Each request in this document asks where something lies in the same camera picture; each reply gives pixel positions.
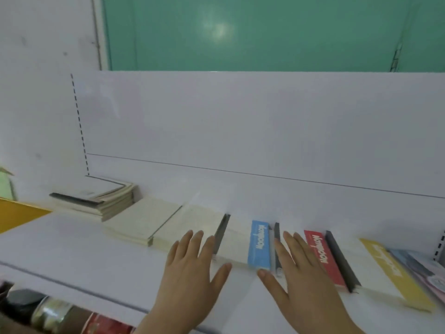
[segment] green wall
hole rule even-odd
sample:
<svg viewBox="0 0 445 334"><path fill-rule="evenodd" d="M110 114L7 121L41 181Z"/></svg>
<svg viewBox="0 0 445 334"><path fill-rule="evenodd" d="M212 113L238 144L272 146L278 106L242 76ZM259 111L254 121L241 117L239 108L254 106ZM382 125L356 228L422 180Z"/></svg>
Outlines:
<svg viewBox="0 0 445 334"><path fill-rule="evenodd" d="M399 71L445 71L444 0L103 5L112 70L386 72L402 42Z"/></svg>

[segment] hand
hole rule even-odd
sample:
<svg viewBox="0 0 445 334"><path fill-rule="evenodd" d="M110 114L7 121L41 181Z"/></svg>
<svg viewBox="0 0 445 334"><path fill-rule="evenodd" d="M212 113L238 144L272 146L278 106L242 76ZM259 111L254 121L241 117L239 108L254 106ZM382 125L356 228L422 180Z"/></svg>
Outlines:
<svg viewBox="0 0 445 334"><path fill-rule="evenodd" d="M173 244L153 309L135 334L185 334L210 313L223 288L231 264L224 264L210 282L215 237L210 236L198 256L203 231L188 231Z"/></svg>
<svg viewBox="0 0 445 334"><path fill-rule="evenodd" d="M308 244L297 233L284 232L291 251L275 239L275 249L287 281L287 293L266 270L258 276L281 313L299 334L363 333L349 317L337 289Z"/></svg>

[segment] finger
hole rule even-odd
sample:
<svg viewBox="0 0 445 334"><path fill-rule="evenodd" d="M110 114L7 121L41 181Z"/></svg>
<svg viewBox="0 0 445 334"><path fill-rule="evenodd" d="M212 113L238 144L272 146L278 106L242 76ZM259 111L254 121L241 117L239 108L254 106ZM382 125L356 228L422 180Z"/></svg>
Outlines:
<svg viewBox="0 0 445 334"><path fill-rule="evenodd" d="M266 287L272 298L274 298L278 308L286 318L286 314L289 313L291 307L289 296L287 295L286 291L283 289L283 287L281 287L275 277L265 269L259 269L257 274L259 280L261 280L264 287Z"/></svg>
<svg viewBox="0 0 445 334"><path fill-rule="evenodd" d="M286 231L284 231L283 236L284 240L287 243L287 246L289 247L289 250L291 251L291 255L295 261L295 265L297 265L299 269L304 269L311 265L309 263L308 257L306 257L306 254L304 254L303 248L297 242L297 240L295 240L295 238Z"/></svg>
<svg viewBox="0 0 445 334"><path fill-rule="evenodd" d="M219 268L218 272L216 272L215 276L213 277L212 282L210 282L210 286L214 291L215 302L219 296L219 293L223 289L223 286L226 283L227 278L229 277L231 269L232 269L231 263L226 263L222 265Z"/></svg>
<svg viewBox="0 0 445 334"><path fill-rule="evenodd" d="M277 252L278 259L280 260L281 266L283 267L284 275L286 278L291 278L291 274L293 271L297 270L294 261L291 258L291 255L286 250L286 247L275 238L275 251Z"/></svg>
<svg viewBox="0 0 445 334"><path fill-rule="evenodd" d="M170 251L167 254L167 260L165 261L165 267L170 266L173 262L173 259L176 255L176 249L178 248L179 241L175 241L175 243L170 248Z"/></svg>
<svg viewBox="0 0 445 334"><path fill-rule="evenodd" d="M210 236L207 238L206 242L201 249L201 254L199 254L199 259L209 265L213 257L213 249L215 247L215 237Z"/></svg>
<svg viewBox="0 0 445 334"><path fill-rule="evenodd" d="M294 239L298 242L298 244L303 249L304 254L306 255L306 258L308 259L308 262L314 266L314 267L321 267L323 264L321 264L320 260L318 260L317 256L314 253L314 249L310 248L308 243L304 241L302 236L300 236L297 232L294 233Z"/></svg>
<svg viewBox="0 0 445 334"><path fill-rule="evenodd" d="M193 231L190 230L179 241L178 248L176 249L175 261L181 260L187 253L187 248L189 247L190 239L193 236Z"/></svg>
<svg viewBox="0 0 445 334"><path fill-rule="evenodd" d="M203 239L204 232L198 231L193 236L192 240L189 243L189 247L187 249L186 257L196 258L199 253L199 248L201 247L201 240Z"/></svg>

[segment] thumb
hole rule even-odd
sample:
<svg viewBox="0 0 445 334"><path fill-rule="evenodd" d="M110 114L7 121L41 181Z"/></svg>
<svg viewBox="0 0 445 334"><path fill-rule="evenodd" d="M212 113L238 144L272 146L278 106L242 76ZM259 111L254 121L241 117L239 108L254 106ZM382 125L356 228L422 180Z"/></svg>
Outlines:
<svg viewBox="0 0 445 334"><path fill-rule="evenodd" d="M212 282L210 282L210 286L214 290L215 297L218 298L219 293L223 289L224 284L227 281L227 278L229 277L229 273L232 269L232 264L227 263L222 265L218 272L216 272L215 276L213 277Z"/></svg>
<svg viewBox="0 0 445 334"><path fill-rule="evenodd" d="M281 313L286 318L286 315L290 311L291 303L286 291L281 287L280 283L275 277L265 269L258 270L258 277L263 283L264 287L269 291L270 295L274 298Z"/></svg>

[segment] blue label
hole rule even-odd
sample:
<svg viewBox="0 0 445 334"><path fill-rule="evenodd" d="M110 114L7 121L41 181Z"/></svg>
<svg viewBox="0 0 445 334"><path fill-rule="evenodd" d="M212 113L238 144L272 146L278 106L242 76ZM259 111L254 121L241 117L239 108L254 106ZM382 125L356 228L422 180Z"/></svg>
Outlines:
<svg viewBox="0 0 445 334"><path fill-rule="evenodd" d="M268 223L252 221L248 265L254 268L270 269Z"/></svg>

